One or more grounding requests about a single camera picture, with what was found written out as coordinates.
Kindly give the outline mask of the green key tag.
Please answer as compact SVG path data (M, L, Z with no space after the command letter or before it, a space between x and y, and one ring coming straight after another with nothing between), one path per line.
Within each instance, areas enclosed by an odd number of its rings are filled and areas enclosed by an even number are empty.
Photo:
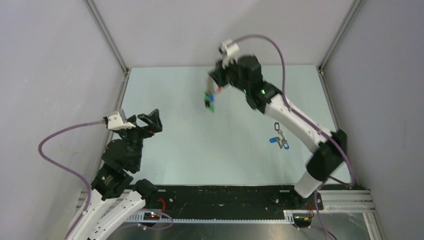
M207 110L209 110L211 113L214 113L215 112L215 105L214 105L215 101L211 102L209 100L209 96L211 96L211 95L214 96L213 93L210 93L210 92L207 92L207 91L204 92L204 105L205 105Z

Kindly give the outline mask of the removed keys with tags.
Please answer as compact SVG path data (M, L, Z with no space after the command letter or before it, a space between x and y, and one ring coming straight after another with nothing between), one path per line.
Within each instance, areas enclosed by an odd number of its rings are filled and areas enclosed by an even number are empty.
M274 143L278 144L280 149L288 150L290 148L290 146L289 146L289 144L288 144L288 142L287 142L287 140L286 140L286 138L283 134L283 131L280 127L280 124L278 122L274 123L274 130L276 131L277 136L270 138L269 142L271 144L274 144Z

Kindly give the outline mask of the red-handled key organizer with rings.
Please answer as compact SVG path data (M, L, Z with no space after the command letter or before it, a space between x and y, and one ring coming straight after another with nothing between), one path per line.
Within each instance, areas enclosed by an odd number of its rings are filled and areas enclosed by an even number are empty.
M222 87L218 86L215 81L211 78L208 77L206 80L206 95L207 96L212 96L212 95L216 95L218 93L220 93L222 91Z

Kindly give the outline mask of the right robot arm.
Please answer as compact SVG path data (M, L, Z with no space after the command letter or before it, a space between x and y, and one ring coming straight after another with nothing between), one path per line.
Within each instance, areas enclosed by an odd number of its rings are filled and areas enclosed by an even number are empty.
M230 85L243 92L253 110L284 125L312 153L304 174L294 185L295 192L290 195L295 208L305 208L311 201L310 196L345 161L346 133L320 128L310 117L303 115L280 89L264 80L262 66L254 55L232 60L228 66L223 66L223 61L219 60L208 76L213 86L224 88Z

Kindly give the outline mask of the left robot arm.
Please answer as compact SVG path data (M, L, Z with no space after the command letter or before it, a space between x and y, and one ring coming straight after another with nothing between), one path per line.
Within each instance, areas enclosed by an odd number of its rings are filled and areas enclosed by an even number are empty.
M102 122L119 138L106 145L103 165L90 184L84 206L71 222L67 240L105 240L130 215L158 202L158 188L149 180L131 182L132 175L141 169L144 140L163 130L159 109L129 118L118 109Z

